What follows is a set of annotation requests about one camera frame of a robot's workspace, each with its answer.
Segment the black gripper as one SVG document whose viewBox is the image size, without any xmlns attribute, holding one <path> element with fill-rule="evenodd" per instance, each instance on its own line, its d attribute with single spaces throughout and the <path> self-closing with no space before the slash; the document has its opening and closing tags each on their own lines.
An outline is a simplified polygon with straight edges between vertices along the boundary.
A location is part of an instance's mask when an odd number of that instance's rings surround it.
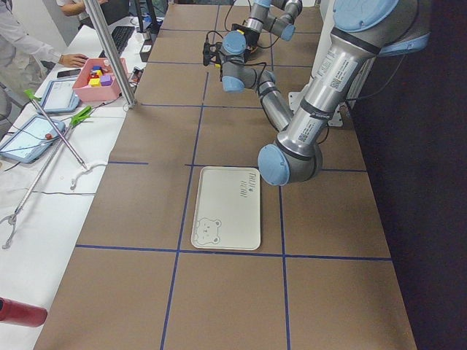
<svg viewBox="0 0 467 350">
<path fill-rule="evenodd" d="M 211 44 L 209 42 L 205 42 L 203 46 L 203 65 L 209 66 L 213 64 L 216 68 L 221 68 L 222 60 L 220 58 L 221 54 L 222 43 L 216 42 Z"/>
<path fill-rule="evenodd" d="M 244 38 L 245 38 L 245 41 L 246 41 L 246 48 L 245 48 L 245 51 L 244 51 L 244 59 L 246 61 L 249 61 L 252 54 L 258 48 L 258 40 L 260 38 L 260 33 L 257 32 L 257 31 L 254 31 L 251 28 L 240 25 L 238 23 L 233 23 L 231 25 L 231 30 L 241 32 L 244 35 Z"/>
</svg>

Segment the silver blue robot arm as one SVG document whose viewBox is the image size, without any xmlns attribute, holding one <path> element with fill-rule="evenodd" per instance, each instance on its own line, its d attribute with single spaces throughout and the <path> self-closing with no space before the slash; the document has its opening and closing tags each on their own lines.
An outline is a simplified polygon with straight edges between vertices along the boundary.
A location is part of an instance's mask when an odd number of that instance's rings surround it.
<svg viewBox="0 0 467 350">
<path fill-rule="evenodd" d="M 423 49 L 430 36 L 430 1 L 336 1 L 332 6 L 331 45 L 304 88 L 296 110 L 290 109 L 275 76 L 248 63 L 264 31 L 288 41 L 295 32 L 300 1 L 255 1 L 246 21 L 235 24 L 221 42 L 205 42 L 204 65 L 220 68 L 229 93 L 254 90 L 277 137 L 258 154 L 263 179 L 274 186 L 304 182 L 320 170 L 317 140 L 342 103 L 367 60 Z"/>
<path fill-rule="evenodd" d="M 302 1 L 254 1 L 249 17 L 242 23 L 234 23 L 232 31 L 244 35 L 244 59 L 258 47 L 262 31 L 267 31 L 284 41 L 290 41 L 295 33 L 295 21 L 303 9 Z"/>
</svg>

